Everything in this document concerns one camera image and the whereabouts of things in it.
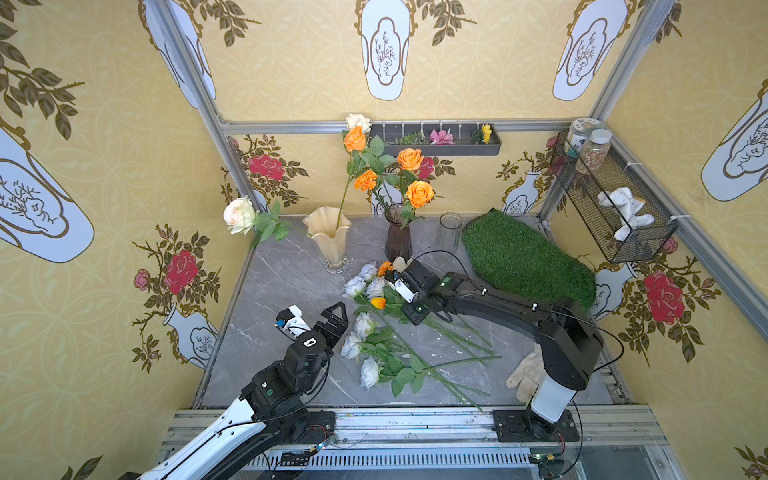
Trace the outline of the cream white rose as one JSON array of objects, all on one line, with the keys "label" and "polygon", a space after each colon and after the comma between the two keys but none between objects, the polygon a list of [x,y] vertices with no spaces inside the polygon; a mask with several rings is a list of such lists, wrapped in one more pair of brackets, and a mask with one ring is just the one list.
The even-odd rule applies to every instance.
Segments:
[{"label": "cream white rose", "polygon": [[392,262],[393,269],[396,272],[398,272],[398,273],[404,272],[407,269],[407,267],[409,266],[409,264],[410,264],[410,261],[409,260],[405,260],[403,257],[397,257]]},{"label": "cream white rose", "polygon": [[279,242],[292,231],[298,231],[297,226],[280,218],[280,209],[279,203],[275,202],[268,212],[257,212],[249,198],[241,197],[227,205],[223,219],[233,235],[252,232],[250,249],[255,250],[269,239]]},{"label": "cream white rose", "polygon": [[364,173],[365,162],[362,154],[368,143],[368,134],[371,131],[372,122],[363,114],[350,113],[345,118],[347,129],[343,131],[343,146],[349,156],[346,165],[347,181],[345,190],[340,203],[340,210],[343,210],[349,185],[358,176]]}]

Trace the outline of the pale blue white rose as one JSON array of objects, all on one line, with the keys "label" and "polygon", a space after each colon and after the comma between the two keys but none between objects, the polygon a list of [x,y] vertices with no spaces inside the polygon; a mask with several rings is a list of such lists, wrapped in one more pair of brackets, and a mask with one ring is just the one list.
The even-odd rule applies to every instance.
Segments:
[{"label": "pale blue white rose", "polygon": [[358,273],[358,276],[362,278],[365,282],[372,281],[375,277],[378,276],[378,266],[375,262],[371,262],[368,264],[365,264],[361,270]]}]

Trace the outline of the orange marigold flower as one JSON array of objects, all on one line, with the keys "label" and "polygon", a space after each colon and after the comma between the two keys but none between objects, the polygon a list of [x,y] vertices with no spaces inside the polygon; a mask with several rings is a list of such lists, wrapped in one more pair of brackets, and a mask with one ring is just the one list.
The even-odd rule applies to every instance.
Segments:
[{"label": "orange marigold flower", "polygon": [[372,170],[366,170],[358,176],[354,186],[356,190],[367,194],[374,215],[387,214],[397,203],[393,196],[393,188]]}]

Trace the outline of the orange rose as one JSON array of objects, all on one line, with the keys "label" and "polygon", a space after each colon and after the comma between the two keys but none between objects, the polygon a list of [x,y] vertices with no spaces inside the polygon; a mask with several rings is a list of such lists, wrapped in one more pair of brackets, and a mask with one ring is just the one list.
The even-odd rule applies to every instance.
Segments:
[{"label": "orange rose", "polygon": [[412,182],[406,189],[401,209],[401,227],[405,228],[417,218],[416,211],[429,204],[435,196],[430,183],[422,180]]},{"label": "orange rose", "polygon": [[341,205],[344,205],[349,186],[353,184],[355,189],[370,193],[383,213],[388,212],[391,203],[384,199],[379,189],[387,170],[395,163],[395,158],[384,153],[384,141],[377,135],[369,139],[363,128],[356,126],[345,133],[343,144],[349,160]]},{"label": "orange rose", "polygon": [[414,182],[420,180],[418,171],[423,162],[423,155],[420,149],[407,148],[397,155],[398,165],[398,189],[407,202],[410,202],[408,195],[409,189]]}]

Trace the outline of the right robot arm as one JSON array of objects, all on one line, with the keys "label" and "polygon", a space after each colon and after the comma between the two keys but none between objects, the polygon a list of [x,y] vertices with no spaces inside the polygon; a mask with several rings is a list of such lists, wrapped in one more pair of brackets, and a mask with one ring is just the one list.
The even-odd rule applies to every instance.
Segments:
[{"label": "right robot arm", "polygon": [[430,314],[468,315],[527,336],[539,345],[544,378],[529,401],[533,419],[553,425],[576,394],[587,388],[604,339],[575,300],[554,303],[482,287],[467,275],[441,276],[414,260],[391,275],[405,300],[402,312],[414,325]]}]

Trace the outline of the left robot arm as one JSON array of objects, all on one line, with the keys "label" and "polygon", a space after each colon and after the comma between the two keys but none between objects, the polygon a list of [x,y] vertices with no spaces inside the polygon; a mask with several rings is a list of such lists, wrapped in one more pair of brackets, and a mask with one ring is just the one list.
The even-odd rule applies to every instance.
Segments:
[{"label": "left robot arm", "polygon": [[309,425],[306,404],[330,373],[333,349],[349,327],[340,301],[308,325],[293,305],[275,327],[291,341],[284,358],[257,372],[227,409],[194,439],[153,469],[131,479],[228,479],[270,448],[295,442]]}]

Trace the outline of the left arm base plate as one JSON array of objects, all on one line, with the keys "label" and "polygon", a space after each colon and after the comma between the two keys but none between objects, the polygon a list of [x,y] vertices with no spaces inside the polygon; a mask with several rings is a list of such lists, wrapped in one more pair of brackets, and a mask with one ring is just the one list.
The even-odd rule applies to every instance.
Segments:
[{"label": "left arm base plate", "polygon": [[294,445],[317,445],[335,432],[336,414],[331,410],[310,410],[307,420],[289,436]]}]

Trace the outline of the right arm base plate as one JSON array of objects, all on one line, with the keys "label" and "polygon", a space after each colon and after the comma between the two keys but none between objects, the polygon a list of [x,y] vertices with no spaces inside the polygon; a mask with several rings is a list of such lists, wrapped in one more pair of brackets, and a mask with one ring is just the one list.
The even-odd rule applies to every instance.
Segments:
[{"label": "right arm base plate", "polygon": [[500,443],[579,442],[578,422],[565,410],[554,423],[549,423],[528,409],[492,411],[492,431]]}]

